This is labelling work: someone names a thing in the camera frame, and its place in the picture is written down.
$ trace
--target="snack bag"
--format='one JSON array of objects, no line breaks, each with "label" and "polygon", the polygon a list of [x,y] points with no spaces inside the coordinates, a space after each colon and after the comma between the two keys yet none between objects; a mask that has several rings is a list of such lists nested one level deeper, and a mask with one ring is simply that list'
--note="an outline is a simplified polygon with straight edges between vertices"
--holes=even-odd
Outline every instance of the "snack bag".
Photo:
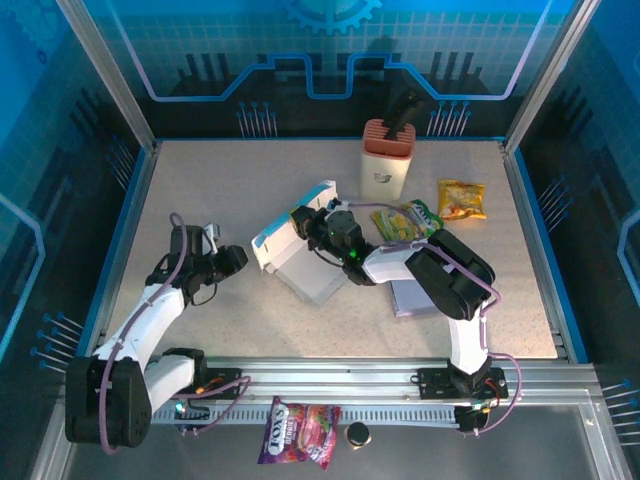
[{"label": "snack bag", "polygon": [[387,242],[426,238],[444,226],[440,217],[431,213],[429,207],[422,200],[412,200],[398,208],[407,212],[411,220],[390,208],[371,214],[371,218]]},{"label": "snack bag", "polygon": [[487,218],[482,210],[484,185],[458,180],[439,180],[440,204],[438,213],[445,221],[463,218]]},{"label": "snack bag", "polygon": [[282,403],[273,398],[259,464],[313,460],[323,470],[337,440],[340,407]]}]

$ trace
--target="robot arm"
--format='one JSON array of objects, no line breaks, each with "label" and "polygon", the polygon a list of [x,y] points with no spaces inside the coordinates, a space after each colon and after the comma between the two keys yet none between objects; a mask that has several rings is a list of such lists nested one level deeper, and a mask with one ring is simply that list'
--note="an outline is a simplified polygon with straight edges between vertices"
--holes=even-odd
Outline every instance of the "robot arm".
[{"label": "robot arm", "polygon": [[[174,227],[170,252],[147,277],[140,302],[120,329],[91,357],[76,357],[66,372],[65,433],[70,442],[100,443],[98,397],[100,382],[114,347],[122,343],[109,376],[107,432],[113,446],[138,446],[147,434],[153,413],[177,392],[191,385],[203,386],[204,352],[170,349],[157,363],[149,359],[171,323],[193,304],[202,285],[215,285],[240,271],[247,263],[242,247],[217,247],[218,228],[187,226],[187,252],[170,285],[153,303],[149,299],[170,278],[182,250],[182,229]],[[121,334],[139,308],[147,304],[124,340]]]},{"label": "robot arm", "polygon": [[482,258],[447,230],[436,231],[428,241],[375,247],[364,240],[353,213],[338,200],[317,211],[297,207],[291,220],[310,250],[325,250],[339,259],[347,277],[358,285],[416,280],[448,317],[451,382],[468,397],[483,387],[491,358],[482,345],[486,319],[481,312],[491,293],[461,271],[491,285],[495,273]]}]

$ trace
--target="purple package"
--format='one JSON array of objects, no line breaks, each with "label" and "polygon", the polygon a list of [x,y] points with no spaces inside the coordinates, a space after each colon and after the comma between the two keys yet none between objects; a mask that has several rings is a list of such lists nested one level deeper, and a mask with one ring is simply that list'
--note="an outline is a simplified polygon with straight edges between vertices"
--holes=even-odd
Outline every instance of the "purple package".
[{"label": "purple package", "polygon": [[273,398],[259,464],[313,460],[329,468],[337,441],[340,407],[283,403]]}]

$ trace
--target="aluminum frame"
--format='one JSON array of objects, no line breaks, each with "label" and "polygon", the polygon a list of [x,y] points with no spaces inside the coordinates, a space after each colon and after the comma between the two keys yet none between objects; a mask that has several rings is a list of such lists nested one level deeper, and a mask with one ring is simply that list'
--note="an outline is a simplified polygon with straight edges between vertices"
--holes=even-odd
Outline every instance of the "aluminum frame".
[{"label": "aluminum frame", "polygon": [[[100,331],[105,328],[111,316],[115,292],[126,264],[124,260],[129,254],[156,160],[157,152],[145,158],[144,171],[141,172],[139,181],[132,185],[136,192],[126,217],[122,241],[113,259],[114,268],[109,272],[102,301],[96,310],[96,326],[86,353],[93,349]],[[513,160],[513,156],[506,155],[505,168],[514,189],[514,199],[523,228],[528,223],[533,229],[531,235],[535,237],[537,229],[531,223],[530,205],[521,188],[522,178],[519,177],[517,164]],[[539,262],[544,266],[543,250],[538,250],[537,255],[541,257]],[[212,367],[242,368],[244,374],[252,377],[253,385],[243,404],[265,405],[271,402],[274,395],[280,395],[287,401],[337,403],[354,407],[443,404],[440,401],[420,400],[417,387],[409,379],[418,368],[443,367],[445,364],[444,359],[225,358],[209,362]],[[515,385],[515,368],[510,363],[499,362],[498,365],[505,370],[509,384]],[[524,382],[520,405],[577,408],[600,477],[612,480],[631,479],[631,472],[617,440],[593,367],[571,365],[562,360],[523,361],[521,365]],[[64,436],[64,405],[60,402],[54,408],[31,479],[65,478],[75,451],[76,446],[70,444]]]},{"label": "aluminum frame", "polygon": [[556,43],[556,48],[546,68],[536,80],[534,87],[529,90],[507,131],[506,150],[509,154],[514,154],[520,145],[551,88],[567,65],[569,57],[582,38],[599,4],[600,0],[582,0],[574,7],[570,14],[571,20],[564,28],[559,42]]},{"label": "aluminum frame", "polygon": [[538,288],[542,295],[542,303],[547,313],[547,319],[551,324],[552,330],[560,332],[568,360],[571,363],[578,363],[578,356],[569,332],[560,295],[553,280],[551,266],[544,251],[540,231],[536,226],[531,203],[527,197],[524,179],[513,153],[503,152],[503,161],[516,211],[520,217],[520,225],[529,249],[533,270],[538,281]]},{"label": "aluminum frame", "polygon": [[146,152],[153,152],[156,139],[151,127],[83,1],[56,1],[138,143]]}]

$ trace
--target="beige table surface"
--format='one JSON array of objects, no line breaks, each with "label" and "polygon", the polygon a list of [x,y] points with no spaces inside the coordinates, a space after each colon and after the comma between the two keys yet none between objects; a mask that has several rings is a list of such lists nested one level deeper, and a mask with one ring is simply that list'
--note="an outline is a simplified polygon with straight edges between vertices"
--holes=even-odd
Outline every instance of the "beige table surface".
[{"label": "beige table surface", "polygon": [[[177,211],[187,224],[220,224],[222,243],[244,246],[250,261],[220,284],[212,302],[187,308],[157,352],[196,347],[212,357],[447,357],[451,342],[445,318],[395,318],[388,285],[347,283],[315,307],[275,276],[262,273],[253,257],[251,239],[319,182],[335,180],[341,198],[357,198],[359,158],[360,142],[355,140],[165,141],[109,336],[131,313],[146,276],[167,253],[168,217]],[[447,228],[496,272],[495,287],[504,300],[489,314],[490,349],[521,358],[555,358],[498,144],[418,142],[402,200],[420,198],[436,210],[439,178],[487,186],[489,218],[451,222]],[[381,241],[368,212],[358,211],[356,219],[369,241]]]}]

